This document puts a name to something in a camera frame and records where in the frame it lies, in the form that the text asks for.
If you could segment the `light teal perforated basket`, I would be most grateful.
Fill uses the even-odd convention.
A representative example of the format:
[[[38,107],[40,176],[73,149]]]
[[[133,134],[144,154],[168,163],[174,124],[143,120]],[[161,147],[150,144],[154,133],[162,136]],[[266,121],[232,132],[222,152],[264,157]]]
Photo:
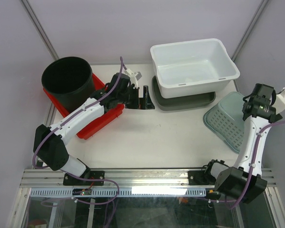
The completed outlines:
[[[203,116],[203,122],[232,151],[240,152],[244,137],[243,95],[230,92]]]

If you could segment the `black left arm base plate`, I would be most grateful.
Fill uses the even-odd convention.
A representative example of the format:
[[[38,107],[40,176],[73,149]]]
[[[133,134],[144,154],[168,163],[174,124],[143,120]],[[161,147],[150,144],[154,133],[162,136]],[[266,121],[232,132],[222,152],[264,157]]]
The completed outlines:
[[[105,171],[90,170],[85,171],[80,177],[73,177],[66,173],[64,175],[64,186],[103,186],[105,178]]]

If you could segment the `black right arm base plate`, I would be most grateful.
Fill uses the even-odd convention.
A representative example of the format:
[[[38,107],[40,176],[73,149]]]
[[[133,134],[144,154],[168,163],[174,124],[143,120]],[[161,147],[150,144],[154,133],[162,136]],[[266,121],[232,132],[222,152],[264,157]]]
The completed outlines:
[[[216,179],[204,171],[188,171],[189,185],[214,185]]]

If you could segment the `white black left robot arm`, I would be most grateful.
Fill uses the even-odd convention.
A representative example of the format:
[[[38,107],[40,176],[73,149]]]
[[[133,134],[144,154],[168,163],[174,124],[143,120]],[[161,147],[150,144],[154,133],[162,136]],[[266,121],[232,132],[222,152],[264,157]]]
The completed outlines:
[[[94,91],[75,111],[60,122],[49,127],[40,125],[36,129],[33,157],[40,158],[53,171],[61,170],[79,184],[86,184],[90,179],[89,167],[71,156],[66,145],[89,123],[101,118],[109,111],[123,104],[128,109],[154,109],[149,99],[148,86],[143,87],[143,97],[139,97],[138,81],[140,72],[116,73],[111,82]]]

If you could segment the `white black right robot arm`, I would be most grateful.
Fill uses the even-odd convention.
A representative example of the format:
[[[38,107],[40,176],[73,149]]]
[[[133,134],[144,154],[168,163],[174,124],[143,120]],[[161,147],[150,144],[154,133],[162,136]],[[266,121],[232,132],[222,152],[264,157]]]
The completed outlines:
[[[211,160],[203,172],[206,183],[215,183],[216,192],[233,199],[233,208],[240,202],[251,202],[265,190],[261,161],[266,137],[282,119],[273,106],[276,91],[269,85],[256,84],[243,101],[244,139],[235,164],[227,166],[223,161]]]

